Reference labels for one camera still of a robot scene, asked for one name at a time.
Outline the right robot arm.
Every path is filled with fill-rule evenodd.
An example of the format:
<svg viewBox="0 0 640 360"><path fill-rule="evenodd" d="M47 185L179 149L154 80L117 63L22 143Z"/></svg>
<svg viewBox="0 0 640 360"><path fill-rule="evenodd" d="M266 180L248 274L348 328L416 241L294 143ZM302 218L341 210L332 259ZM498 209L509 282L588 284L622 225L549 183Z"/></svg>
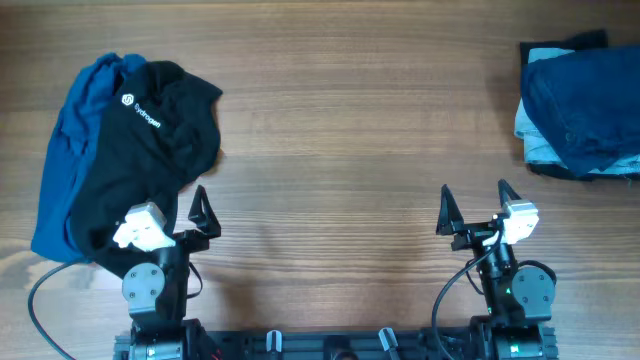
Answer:
<svg viewBox="0 0 640 360"><path fill-rule="evenodd" d="M557 275L535 260L519 261L513 246L532 234L539 210L522 198L509 183L498 181L500 209L490 220L467 223L450 188L441 187L436 234L451 235L452 251L470 250L473 257L443 286L431 313L431 331L441 359L456 356L445 343L437 317L450 288L475 270L487 314L474 316L467 327L460 359L552 359L558 356L555 330L544 324L552 318Z"/></svg>

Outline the black polo shirt with logo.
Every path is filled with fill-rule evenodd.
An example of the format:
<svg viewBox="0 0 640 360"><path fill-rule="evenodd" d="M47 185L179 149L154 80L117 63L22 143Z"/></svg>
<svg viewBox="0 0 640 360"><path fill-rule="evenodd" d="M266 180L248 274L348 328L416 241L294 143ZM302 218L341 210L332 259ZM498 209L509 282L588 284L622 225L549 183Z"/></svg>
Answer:
<svg viewBox="0 0 640 360"><path fill-rule="evenodd" d="M172 233L179 192L210 171L221 145L213 110L222 91L171 61L135 70L104 110L96 157L70 212L81 253L123 277L150 256L113 240L131 207L155 203Z"/></svg>

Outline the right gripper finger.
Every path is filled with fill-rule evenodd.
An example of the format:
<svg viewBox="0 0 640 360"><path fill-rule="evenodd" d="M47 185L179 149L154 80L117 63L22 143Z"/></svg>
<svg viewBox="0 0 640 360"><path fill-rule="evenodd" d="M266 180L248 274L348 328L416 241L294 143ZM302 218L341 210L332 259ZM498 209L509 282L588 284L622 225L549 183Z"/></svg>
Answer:
<svg viewBox="0 0 640 360"><path fill-rule="evenodd" d="M444 184L441 187L441 203L436 225L436 234L441 236L453 235L460 232L463 226L464 218L451 190Z"/></svg>
<svg viewBox="0 0 640 360"><path fill-rule="evenodd" d="M500 179L498 181L498 195L500 207L503 210L510 205L519 204L522 200L522 198L513 190L511 185L505 179Z"/></svg>

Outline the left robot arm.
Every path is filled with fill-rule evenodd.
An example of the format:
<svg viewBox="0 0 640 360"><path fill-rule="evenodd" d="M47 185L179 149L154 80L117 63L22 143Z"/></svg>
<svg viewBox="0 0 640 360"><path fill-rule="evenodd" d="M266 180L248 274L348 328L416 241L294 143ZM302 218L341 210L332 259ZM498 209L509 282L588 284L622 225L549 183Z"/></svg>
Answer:
<svg viewBox="0 0 640 360"><path fill-rule="evenodd" d="M171 236L166 218L153 202L132 207L114 241L131 245L151 259L133 266L122 279L122 294L132 319L128 336L115 339L115 360L221 359L222 351L197 319L187 320L186 305L199 295L188 291L190 275L198 271L190 255L205 251L221 236L221 226L206 190L196 189L188 215L195 224Z"/></svg>

